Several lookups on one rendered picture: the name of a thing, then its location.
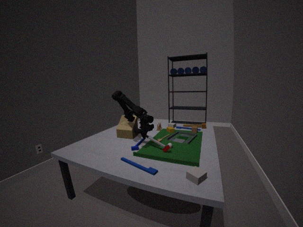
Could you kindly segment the green mat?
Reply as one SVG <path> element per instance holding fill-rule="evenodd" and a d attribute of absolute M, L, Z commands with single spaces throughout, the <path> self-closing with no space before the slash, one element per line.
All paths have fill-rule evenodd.
<path fill-rule="evenodd" d="M 162 129 L 158 134 L 156 134 L 153 137 L 153 139 L 154 140 L 162 139 L 169 134 L 170 135 L 168 137 L 170 137 L 171 135 L 175 134 L 178 131 L 191 133 L 191 131 L 187 131 L 187 130 L 185 130 L 185 131 L 175 130 L 174 133 L 169 133 L 169 132 L 167 132 L 167 129 Z M 167 140 L 168 137 L 166 137 L 163 139 L 163 141 L 160 141 L 160 143 L 162 143 L 166 146 L 169 143 L 172 144 L 172 147 L 170 149 L 168 149 L 166 152 L 163 151 L 163 149 L 164 149 L 163 146 L 157 144 L 156 142 L 153 142 L 152 140 L 147 142 L 137 152 L 143 153 L 143 154 L 148 154 L 148 155 L 157 155 L 157 156 L 162 156 L 162 157 L 169 157 L 169 158 L 174 158 L 174 159 L 182 159 L 182 160 L 186 160 L 186 161 L 189 160 L 189 161 L 199 162 L 203 132 L 198 131 L 197 133 L 193 133 L 193 134 L 197 134 L 197 137 L 188 145 L 187 145 L 187 142 L 188 142 L 188 140 L 192 139 L 192 137 L 193 137 L 192 135 L 186 136 L 186 137 L 189 137 L 186 140 L 186 143 L 184 143 L 184 142 L 179 143 L 179 142 L 172 141 L 173 140 L 172 138 Z"/>

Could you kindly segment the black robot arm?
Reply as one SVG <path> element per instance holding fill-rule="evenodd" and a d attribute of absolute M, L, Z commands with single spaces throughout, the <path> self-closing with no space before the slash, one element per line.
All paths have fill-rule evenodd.
<path fill-rule="evenodd" d="M 136 106 L 121 91 L 116 91 L 112 95 L 112 99 L 118 101 L 118 103 L 121 105 L 121 107 L 124 110 L 124 115 L 125 115 L 124 117 L 126 119 L 128 119 L 127 121 L 133 122 L 133 120 L 135 119 L 135 117 L 133 117 L 133 114 L 134 114 L 135 116 L 140 118 L 141 122 L 148 122 L 147 124 L 145 123 L 143 129 L 152 131 L 152 129 L 154 128 L 154 125 L 153 124 L 149 125 L 149 123 L 152 123 L 154 118 L 152 116 L 147 115 L 146 110 L 144 110 L 140 106 Z M 128 109 L 128 107 L 126 105 L 128 107 L 130 107 L 132 110 Z"/>

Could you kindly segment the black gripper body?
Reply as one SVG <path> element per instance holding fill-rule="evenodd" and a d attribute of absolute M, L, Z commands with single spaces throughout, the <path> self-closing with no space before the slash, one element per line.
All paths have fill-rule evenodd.
<path fill-rule="evenodd" d="M 141 126 L 140 126 L 141 129 L 135 129 L 135 130 L 134 130 L 134 133 L 140 134 L 140 133 L 144 132 L 144 130 L 146 130 L 146 129 L 143 129 L 143 127 L 144 127 L 145 123 L 147 124 L 148 122 L 141 122 L 141 121 L 140 121 L 139 123 L 141 124 Z M 147 131 L 147 130 L 146 130 L 146 131 Z"/>

